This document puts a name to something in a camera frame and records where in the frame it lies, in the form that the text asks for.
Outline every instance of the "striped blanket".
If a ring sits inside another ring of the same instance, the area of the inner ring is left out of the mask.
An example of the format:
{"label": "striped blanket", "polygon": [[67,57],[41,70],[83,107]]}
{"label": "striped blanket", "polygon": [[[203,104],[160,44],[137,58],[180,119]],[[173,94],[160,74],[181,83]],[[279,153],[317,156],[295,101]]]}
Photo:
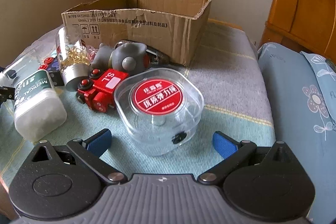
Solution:
{"label": "striped blanket", "polygon": [[[31,46],[44,51],[41,57],[53,49],[53,32],[55,30]],[[102,128],[109,128],[113,135],[112,146],[101,159],[128,177],[133,173],[198,176],[222,160],[211,143],[216,130],[238,141],[251,140],[259,146],[274,143],[265,84],[254,46],[243,31],[208,23],[191,66],[172,68],[183,73],[202,92],[206,104],[195,136],[174,151],[160,157],[139,153],[128,140],[116,111],[93,112],[86,105],[77,104],[74,93],[63,88],[57,91],[67,110],[67,121],[45,139],[53,145],[63,145],[71,139],[86,139]],[[0,177],[7,187],[34,144],[16,132],[10,103],[1,107],[0,121]]]}

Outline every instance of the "red label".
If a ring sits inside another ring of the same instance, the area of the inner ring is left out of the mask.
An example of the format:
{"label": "red label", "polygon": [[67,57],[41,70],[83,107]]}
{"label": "red label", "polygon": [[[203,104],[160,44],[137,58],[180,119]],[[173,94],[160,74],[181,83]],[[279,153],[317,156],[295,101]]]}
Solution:
{"label": "red label", "polygon": [[98,80],[94,80],[94,87],[112,93],[115,87],[128,77],[128,74],[114,69],[108,69]]}
{"label": "red label", "polygon": [[152,115],[171,113],[181,105],[182,100],[180,88],[164,79],[151,79],[142,83],[132,98],[137,109]]}

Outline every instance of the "bottle label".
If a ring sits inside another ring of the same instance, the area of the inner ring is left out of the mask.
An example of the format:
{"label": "bottle label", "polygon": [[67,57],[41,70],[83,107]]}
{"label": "bottle label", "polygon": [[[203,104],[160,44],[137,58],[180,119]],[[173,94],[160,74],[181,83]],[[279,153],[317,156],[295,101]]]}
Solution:
{"label": "bottle label", "polygon": [[42,90],[49,89],[51,87],[48,73],[45,70],[38,70],[16,85],[14,110]]}
{"label": "bottle label", "polygon": [[164,115],[175,111],[183,101],[181,89],[165,79],[143,82],[132,96],[136,108],[146,114]]}

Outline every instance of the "white bottle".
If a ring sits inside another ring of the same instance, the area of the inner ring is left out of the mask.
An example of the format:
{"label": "white bottle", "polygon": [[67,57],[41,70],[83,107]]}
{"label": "white bottle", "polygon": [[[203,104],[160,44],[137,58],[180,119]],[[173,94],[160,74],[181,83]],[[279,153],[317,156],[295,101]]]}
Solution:
{"label": "white bottle", "polygon": [[36,142],[59,127],[67,112],[46,70],[38,70],[15,88],[14,125],[31,142]]}

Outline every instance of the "metal cap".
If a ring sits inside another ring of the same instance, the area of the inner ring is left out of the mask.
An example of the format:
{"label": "metal cap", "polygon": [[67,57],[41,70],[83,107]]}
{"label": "metal cap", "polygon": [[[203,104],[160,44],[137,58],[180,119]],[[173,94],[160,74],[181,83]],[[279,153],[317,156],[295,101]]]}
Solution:
{"label": "metal cap", "polygon": [[214,181],[217,177],[213,173],[203,173],[199,178],[205,182]]}
{"label": "metal cap", "polygon": [[111,181],[122,181],[124,178],[124,174],[120,172],[114,172],[108,175],[108,179]]}
{"label": "metal cap", "polygon": [[63,73],[63,81],[68,91],[77,91],[81,80],[88,78],[90,67],[86,64],[75,64],[67,67]]}

